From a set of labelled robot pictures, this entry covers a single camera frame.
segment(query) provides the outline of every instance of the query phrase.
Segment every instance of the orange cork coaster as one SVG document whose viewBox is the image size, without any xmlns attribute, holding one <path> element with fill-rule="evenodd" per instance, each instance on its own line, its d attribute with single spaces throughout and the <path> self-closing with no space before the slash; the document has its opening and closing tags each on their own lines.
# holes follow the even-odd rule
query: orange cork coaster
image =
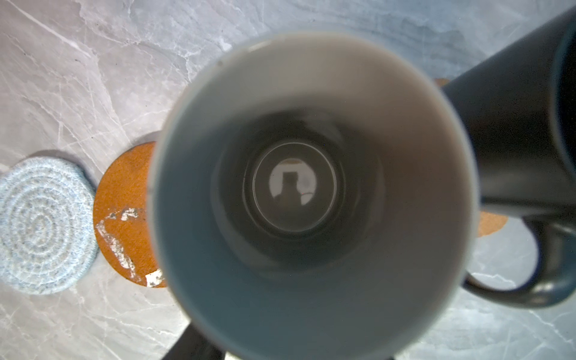
<svg viewBox="0 0 576 360">
<path fill-rule="evenodd" d="M 436 85 L 444 86 L 448 84 L 448 79 L 435 79 Z M 497 232 L 504 227 L 508 217 L 504 215 L 497 215 L 492 213 L 487 213 L 484 211 L 480 212 L 480 224 L 478 224 L 478 237 L 490 235 Z"/>
<path fill-rule="evenodd" d="M 165 287 L 146 224 L 146 180 L 154 142 L 123 153 L 106 170 L 94 198 L 94 232 L 108 263 L 126 279 Z"/>
</svg>

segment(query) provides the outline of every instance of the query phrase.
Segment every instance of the mug handle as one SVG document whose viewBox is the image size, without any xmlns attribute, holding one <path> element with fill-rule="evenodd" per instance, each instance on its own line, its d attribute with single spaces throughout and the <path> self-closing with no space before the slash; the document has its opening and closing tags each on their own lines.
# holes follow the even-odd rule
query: mug handle
<svg viewBox="0 0 576 360">
<path fill-rule="evenodd" d="M 524 218 L 536 238 L 538 263 L 532 277 L 512 290 L 488 287 L 467 274 L 463 288 L 484 299 L 516 308 L 545 308 L 576 289 L 576 218 Z"/>
<path fill-rule="evenodd" d="M 225 355 L 190 323 L 162 360 L 224 360 Z"/>
</svg>

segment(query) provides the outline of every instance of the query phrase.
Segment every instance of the gray marble surface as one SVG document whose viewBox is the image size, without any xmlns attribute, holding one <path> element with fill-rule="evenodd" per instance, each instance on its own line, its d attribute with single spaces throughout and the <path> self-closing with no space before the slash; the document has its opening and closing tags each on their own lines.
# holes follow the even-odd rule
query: gray marble surface
<svg viewBox="0 0 576 360">
<path fill-rule="evenodd" d="M 207 63 L 250 37 L 336 24 L 380 39 L 431 77 L 454 78 L 574 0 L 0 0 L 0 171 L 49 150 L 97 184 L 132 144 L 161 128 Z M 477 241 L 470 271 L 502 288 L 524 281 L 535 244 L 517 219 Z M 576 296 L 509 309 L 460 290 L 398 359 L 574 359 Z M 56 295 L 0 283 L 3 359 L 159 359 L 188 320 L 98 256 Z"/>
</svg>

